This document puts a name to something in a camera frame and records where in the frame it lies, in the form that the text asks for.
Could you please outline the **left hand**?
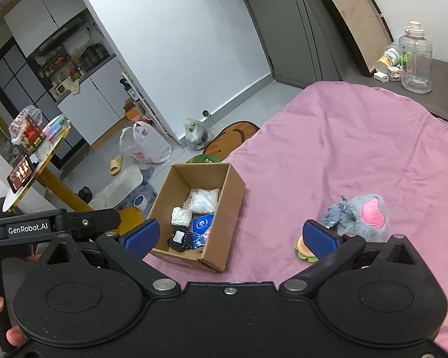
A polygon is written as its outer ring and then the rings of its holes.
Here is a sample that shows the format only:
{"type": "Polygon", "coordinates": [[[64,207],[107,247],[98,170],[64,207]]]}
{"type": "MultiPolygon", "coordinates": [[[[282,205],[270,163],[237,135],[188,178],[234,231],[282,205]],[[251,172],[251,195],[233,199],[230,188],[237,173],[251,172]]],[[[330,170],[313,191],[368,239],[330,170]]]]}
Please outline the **left hand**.
{"type": "MultiPolygon", "coordinates": [[[[4,299],[3,297],[0,296],[0,313],[3,311],[3,309],[4,309],[4,299]]],[[[8,342],[14,347],[20,346],[26,342],[26,338],[24,334],[22,334],[22,331],[20,330],[19,326],[14,326],[10,330],[8,330],[6,333],[6,338],[8,342]]]]}

